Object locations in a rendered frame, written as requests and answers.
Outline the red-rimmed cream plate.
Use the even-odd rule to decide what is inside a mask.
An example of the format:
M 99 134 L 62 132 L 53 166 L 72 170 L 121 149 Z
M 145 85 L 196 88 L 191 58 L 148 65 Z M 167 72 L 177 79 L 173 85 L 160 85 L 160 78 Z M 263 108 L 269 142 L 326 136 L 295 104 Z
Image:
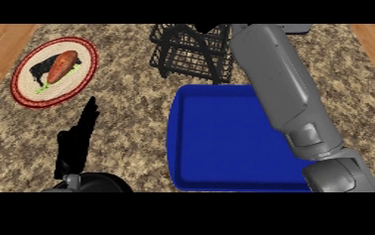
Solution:
M 41 64 L 53 62 L 55 57 L 67 51 L 78 53 L 78 63 L 61 80 L 50 84 L 50 70 Z M 16 102 L 28 108 L 43 109 L 68 101 L 89 85 L 98 63 L 95 44 L 84 38 L 64 37 L 47 41 L 34 48 L 16 66 L 10 81 Z

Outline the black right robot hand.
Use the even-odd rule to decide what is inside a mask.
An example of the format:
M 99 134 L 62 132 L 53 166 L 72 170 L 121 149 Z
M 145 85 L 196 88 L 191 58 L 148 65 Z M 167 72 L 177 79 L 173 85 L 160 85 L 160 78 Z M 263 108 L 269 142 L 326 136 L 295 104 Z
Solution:
M 216 27 L 217 24 L 214 23 L 198 23 L 195 25 L 195 29 L 201 34 L 207 34 Z

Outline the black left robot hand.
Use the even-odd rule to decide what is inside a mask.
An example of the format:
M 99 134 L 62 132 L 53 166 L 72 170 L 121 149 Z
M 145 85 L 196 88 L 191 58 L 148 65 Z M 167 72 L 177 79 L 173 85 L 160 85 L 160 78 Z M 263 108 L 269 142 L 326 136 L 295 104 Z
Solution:
M 55 179 L 62 179 L 69 174 L 78 175 L 84 170 L 98 115 L 98 105 L 92 97 L 78 124 L 69 131 L 61 131 L 58 134 Z

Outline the blue rectangular tray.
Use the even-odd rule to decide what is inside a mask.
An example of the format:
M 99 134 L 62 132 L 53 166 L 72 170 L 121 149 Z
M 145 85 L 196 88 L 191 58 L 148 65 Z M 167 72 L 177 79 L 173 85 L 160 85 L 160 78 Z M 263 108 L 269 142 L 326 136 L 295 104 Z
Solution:
M 185 85 L 170 107 L 165 152 L 191 191 L 307 192 L 298 159 L 248 85 Z

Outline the grey flat appliance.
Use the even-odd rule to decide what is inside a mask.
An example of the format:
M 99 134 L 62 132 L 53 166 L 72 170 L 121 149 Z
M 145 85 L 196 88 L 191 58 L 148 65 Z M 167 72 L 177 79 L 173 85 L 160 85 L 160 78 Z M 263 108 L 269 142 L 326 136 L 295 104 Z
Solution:
M 281 24 L 281 28 L 288 35 L 304 35 L 309 33 L 310 24 Z

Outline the orange sweet potato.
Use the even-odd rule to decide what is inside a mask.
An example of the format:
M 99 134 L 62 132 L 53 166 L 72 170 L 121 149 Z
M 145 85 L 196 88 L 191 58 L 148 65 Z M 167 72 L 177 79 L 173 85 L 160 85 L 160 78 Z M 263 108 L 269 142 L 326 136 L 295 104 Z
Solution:
M 78 60 L 77 51 L 65 51 L 64 53 L 59 54 L 49 71 L 47 76 L 49 84 L 56 83 L 62 79 L 62 77 L 68 74 L 68 72 L 72 70 L 77 64 L 77 60 Z

